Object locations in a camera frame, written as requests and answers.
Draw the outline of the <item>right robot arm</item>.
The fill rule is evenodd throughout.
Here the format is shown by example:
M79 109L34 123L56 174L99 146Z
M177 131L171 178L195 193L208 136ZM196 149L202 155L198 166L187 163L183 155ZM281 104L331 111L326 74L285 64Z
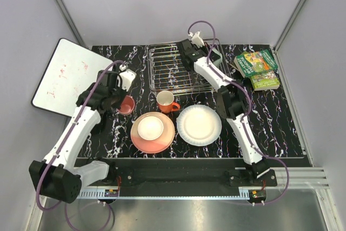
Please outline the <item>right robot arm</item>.
M217 113L232 127L242 150L247 170L245 179L252 186L259 185L269 173L270 167L249 125L251 100L243 85L219 70L208 58L203 47L198 47L189 39L177 42L176 45L186 70L202 76L216 91Z

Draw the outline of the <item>pink plate with twig motif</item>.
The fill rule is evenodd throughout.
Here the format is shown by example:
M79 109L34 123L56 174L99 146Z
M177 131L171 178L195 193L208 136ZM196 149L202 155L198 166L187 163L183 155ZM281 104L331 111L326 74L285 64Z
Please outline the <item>pink plate with twig motif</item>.
M155 140L147 141L142 139L138 134L138 124L139 122L148 116L154 116L159 118L164 125L164 130L161 136ZM135 147L147 154L155 154L166 150L172 143L175 137L175 127L171 119L169 119L165 114L159 112L149 112L141 115L136 121L133 123L130 137L135 145Z

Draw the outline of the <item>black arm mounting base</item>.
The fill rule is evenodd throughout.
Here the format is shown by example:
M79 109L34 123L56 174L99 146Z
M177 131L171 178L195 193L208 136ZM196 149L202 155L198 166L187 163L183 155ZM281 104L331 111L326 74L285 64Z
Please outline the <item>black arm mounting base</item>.
M240 188L277 187L274 170L256 180L241 159L109 159L122 198L239 196Z

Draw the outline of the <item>pale green bowl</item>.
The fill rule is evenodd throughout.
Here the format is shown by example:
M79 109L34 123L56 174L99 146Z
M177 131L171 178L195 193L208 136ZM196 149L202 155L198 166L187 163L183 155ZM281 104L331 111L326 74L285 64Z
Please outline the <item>pale green bowl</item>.
M216 49L213 48L210 54L210 61L212 62L212 64L216 67L219 67L219 65L222 63L222 54Z

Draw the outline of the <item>chrome wire dish rack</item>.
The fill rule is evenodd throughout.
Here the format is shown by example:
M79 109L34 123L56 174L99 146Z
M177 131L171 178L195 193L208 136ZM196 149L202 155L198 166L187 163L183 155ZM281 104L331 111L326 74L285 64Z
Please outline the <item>chrome wire dish rack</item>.
M176 42L148 45L147 53L149 86L154 94L167 90L178 96L214 90L201 75L186 70Z

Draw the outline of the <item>white scalloped plate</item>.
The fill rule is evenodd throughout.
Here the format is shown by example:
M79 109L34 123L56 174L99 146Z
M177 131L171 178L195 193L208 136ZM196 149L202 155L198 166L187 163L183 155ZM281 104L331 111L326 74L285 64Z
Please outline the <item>white scalloped plate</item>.
M197 147L212 144L222 131L221 118L217 112L200 104L183 109L176 124L180 137L186 143Z

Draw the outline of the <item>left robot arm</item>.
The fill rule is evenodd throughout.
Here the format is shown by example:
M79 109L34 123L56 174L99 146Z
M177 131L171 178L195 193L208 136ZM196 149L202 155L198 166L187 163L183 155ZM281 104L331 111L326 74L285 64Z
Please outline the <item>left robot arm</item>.
M121 107L135 77L136 73L130 69L123 72L101 70L96 82L79 95L62 136L43 160L32 161L29 166L37 203L40 203L40 196L72 203L85 187L97 181L106 186L116 181L115 165L106 159L93 159L78 168L75 163L103 114Z

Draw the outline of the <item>white and orange bowl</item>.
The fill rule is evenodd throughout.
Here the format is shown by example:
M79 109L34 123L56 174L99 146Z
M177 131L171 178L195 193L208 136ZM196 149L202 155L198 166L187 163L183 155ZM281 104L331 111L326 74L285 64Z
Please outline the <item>white and orange bowl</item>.
M159 118L148 116L139 122L137 130L142 139L152 141L161 136L164 130L164 125Z

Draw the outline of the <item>pink plastic cup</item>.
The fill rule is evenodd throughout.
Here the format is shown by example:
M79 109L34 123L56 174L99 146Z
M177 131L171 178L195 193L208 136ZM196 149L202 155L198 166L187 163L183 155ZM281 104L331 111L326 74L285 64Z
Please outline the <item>pink plastic cup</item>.
M117 109L117 112L122 115L129 115L133 112L134 108L135 108L134 99L131 96L126 95L120 108Z

